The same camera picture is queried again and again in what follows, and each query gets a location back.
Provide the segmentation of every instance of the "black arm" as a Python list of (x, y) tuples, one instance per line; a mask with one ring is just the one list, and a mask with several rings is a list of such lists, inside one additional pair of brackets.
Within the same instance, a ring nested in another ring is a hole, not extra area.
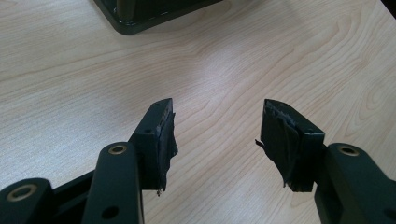
[(322, 223), (395, 223), (396, 184), (363, 150), (323, 145), (324, 132), (291, 106), (265, 100), (258, 145), (293, 191), (312, 191)]
[(129, 142), (102, 149), (96, 169), (57, 189), (42, 178), (0, 191), (0, 223), (144, 223), (142, 189), (165, 190), (177, 154), (172, 99), (153, 104)]

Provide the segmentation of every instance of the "metal ring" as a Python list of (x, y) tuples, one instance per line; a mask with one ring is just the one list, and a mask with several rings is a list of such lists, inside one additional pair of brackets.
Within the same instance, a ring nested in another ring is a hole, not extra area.
[(341, 153), (346, 154), (346, 155), (348, 155), (348, 156), (359, 156), (359, 151), (356, 150), (356, 149), (353, 148), (353, 147), (343, 147), (343, 146), (340, 146), (340, 147), (338, 148), (338, 150), (339, 150)]
[(125, 150), (126, 150), (126, 146), (118, 145), (118, 146), (111, 147), (111, 148), (108, 150), (108, 153), (110, 153), (110, 154), (112, 154), (112, 155), (120, 155), (120, 154), (122, 154)]
[[(23, 193), (21, 195), (18, 195), (17, 194), (18, 191), (23, 190), (23, 189), (28, 189), (29, 191), (27, 191), (26, 193)], [(34, 194), (36, 190), (37, 190), (37, 185), (34, 185), (34, 184), (22, 185), (20, 187), (15, 188), (14, 190), (12, 190), (7, 195), (7, 200), (12, 203), (21, 201), (21, 200), (31, 196), (32, 194)]]

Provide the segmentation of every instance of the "black object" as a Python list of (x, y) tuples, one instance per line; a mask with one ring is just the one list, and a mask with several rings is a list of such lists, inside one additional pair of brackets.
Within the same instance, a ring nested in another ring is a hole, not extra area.
[(57, 189), (42, 178), (0, 191), (0, 223), (144, 223), (142, 189), (166, 188), (177, 154), (172, 99), (153, 104), (129, 142), (102, 149), (96, 169)]
[(94, 0), (123, 35), (134, 35), (221, 0)]
[(293, 191), (312, 191), (322, 223), (396, 223), (396, 182), (363, 150), (323, 145), (324, 132), (284, 103), (265, 100), (262, 143)]
[(388, 8), (390, 14), (396, 19), (396, 1), (395, 0), (381, 0), (385, 7)]

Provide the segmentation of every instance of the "light wood surface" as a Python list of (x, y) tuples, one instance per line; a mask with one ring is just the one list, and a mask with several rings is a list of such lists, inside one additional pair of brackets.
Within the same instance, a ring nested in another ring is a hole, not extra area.
[(0, 189), (58, 187), (174, 99), (178, 155), (150, 223), (319, 223), (255, 146), (265, 98), (396, 179), (396, 21), (378, 0), (231, 0), (124, 36), (96, 4), (0, 0)]

